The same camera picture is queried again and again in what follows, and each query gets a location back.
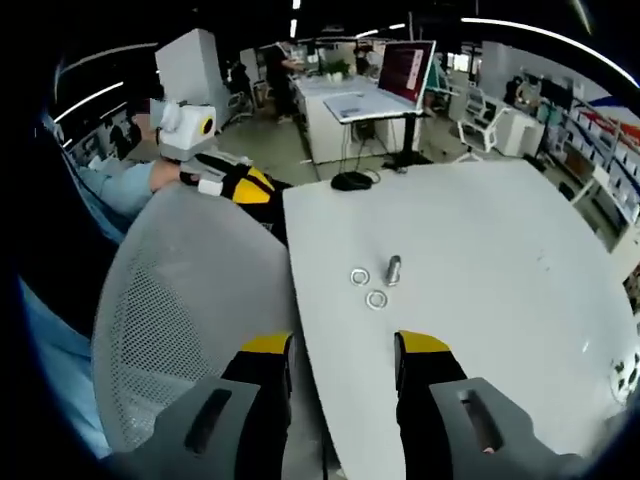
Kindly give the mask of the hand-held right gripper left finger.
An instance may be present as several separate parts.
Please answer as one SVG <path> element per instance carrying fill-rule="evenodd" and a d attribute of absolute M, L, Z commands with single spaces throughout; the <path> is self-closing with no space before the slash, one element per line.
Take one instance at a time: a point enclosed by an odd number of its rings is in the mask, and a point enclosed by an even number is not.
<path fill-rule="evenodd" d="M 112 456 L 117 479 L 279 479 L 291 424 L 293 335 L 258 336 L 219 377 L 166 407 L 151 437 Z"/>

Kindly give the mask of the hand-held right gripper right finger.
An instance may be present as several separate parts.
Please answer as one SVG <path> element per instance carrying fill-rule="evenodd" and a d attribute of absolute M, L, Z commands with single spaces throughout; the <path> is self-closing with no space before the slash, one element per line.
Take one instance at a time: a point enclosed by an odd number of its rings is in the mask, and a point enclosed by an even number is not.
<path fill-rule="evenodd" d="M 557 454 L 531 417 L 450 347 L 426 334 L 395 334 L 396 420 L 409 479 L 577 479 L 583 459 Z"/>

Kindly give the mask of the person's left hand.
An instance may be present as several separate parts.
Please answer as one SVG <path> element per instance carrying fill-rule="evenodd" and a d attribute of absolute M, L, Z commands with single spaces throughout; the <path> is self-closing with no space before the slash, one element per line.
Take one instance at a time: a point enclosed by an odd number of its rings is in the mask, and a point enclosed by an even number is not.
<path fill-rule="evenodd" d="M 178 182 L 180 175 L 179 165 L 163 159 L 156 160 L 152 163 L 148 177 L 149 189 L 155 193 L 173 182 Z"/>

